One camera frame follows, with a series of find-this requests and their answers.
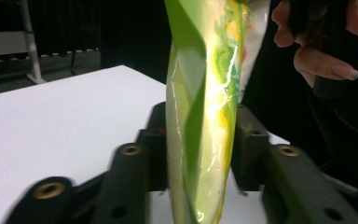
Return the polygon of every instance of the hand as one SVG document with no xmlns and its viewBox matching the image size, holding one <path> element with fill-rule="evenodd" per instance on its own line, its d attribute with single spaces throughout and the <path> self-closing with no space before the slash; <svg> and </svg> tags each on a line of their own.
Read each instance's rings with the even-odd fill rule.
<svg viewBox="0 0 358 224">
<path fill-rule="evenodd" d="M 290 0 L 282 0 L 273 10 L 272 19 L 278 24 L 278 32 L 274 41 L 280 48 L 288 47 L 295 42 L 301 47 L 294 58 L 295 69 L 313 87 L 316 76 L 327 77 L 336 80 L 355 80 L 358 71 L 339 59 L 319 51 L 322 37 L 322 25 L 326 1 L 314 0 L 311 2 L 309 23 L 302 34 L 292 36 L 288 25 L 290 16 Z M 358 35 L 358 0 L 350 0 L 347 8 L 347 30 Z"/>
</svg>

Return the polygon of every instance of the white table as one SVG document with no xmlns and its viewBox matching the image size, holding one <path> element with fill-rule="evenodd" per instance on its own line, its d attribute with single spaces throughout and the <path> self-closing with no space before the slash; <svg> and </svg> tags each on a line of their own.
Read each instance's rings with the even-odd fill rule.
<svg viewBox="0 0 358 224">
<path fill-rule="evenodd" d="M 108 169 L 133 142 L 165 86 L 125 66 L 0 94 L 0 223 L 35 182 L 78 185 Z M 151 223 L 172 223 L 168 192 L 152 195 Z M 221 223 L 265 224 L 260 194 L 241 197 L 230 175 Z"/>
</svg>

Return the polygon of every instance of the black curtain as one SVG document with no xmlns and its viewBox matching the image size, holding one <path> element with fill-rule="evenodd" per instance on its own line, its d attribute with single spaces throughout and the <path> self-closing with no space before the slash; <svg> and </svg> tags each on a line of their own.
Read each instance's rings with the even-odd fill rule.
<svg viewBox="0 0 358 224">
<path fill-rule="evenodd" d="M 0 31 L 22 30 L 20 6 L 12 3 L 0 3 Z M 99 23 L 99 10 L 96 7 L 82 7 L 80 12 L 76 0 L 28 0 L 31 22 L 37 52 L 40 55 L 58 53 L 66 55 L 67 51 L 76 49 L 96 49 L 95 41 L 79 35 L 76 28 L 88 21 Z"/>
<path fill-rule="evenodd" d="M 101 0 L 101 66 L 124 64 L 166 82 L 172 36 L 164 0 Z"/>
</svg>

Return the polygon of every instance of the gray floor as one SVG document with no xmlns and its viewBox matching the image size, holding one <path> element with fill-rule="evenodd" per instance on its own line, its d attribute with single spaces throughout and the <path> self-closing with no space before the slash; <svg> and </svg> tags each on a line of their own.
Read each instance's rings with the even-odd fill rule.
<svg viewBox="0 0 358 224">
<path fill-rule="evenodd" d="M 42 78 L 47 82 L 71 77 L 70 61 L 72 54 L 68 53 L 65 57 L 41 57 L 39 59 Z M 8 62 L 0 61 L 0 93 L 14 91 L 20 88 L 33 86 L 34 83 L 25 74 L 31 70 L 29 60 L 11 60 Z M 100 52 L 87 51 L 78 52 L 75 60 L 75 71 L 78 75 L 96 71 L 100 68 Z"/>
</svg>

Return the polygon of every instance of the plastic bag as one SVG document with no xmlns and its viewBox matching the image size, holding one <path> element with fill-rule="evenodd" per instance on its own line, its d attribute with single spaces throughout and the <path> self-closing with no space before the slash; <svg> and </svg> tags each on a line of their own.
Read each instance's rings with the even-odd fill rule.
<svg viewBox="0 0 358 224">
<path fill-rule="evenodd" d="M 217 223 L 231 159 L 243 37 L 240 0 L 165 0 L 168 177 L 174 223 Z"/>
</svg>

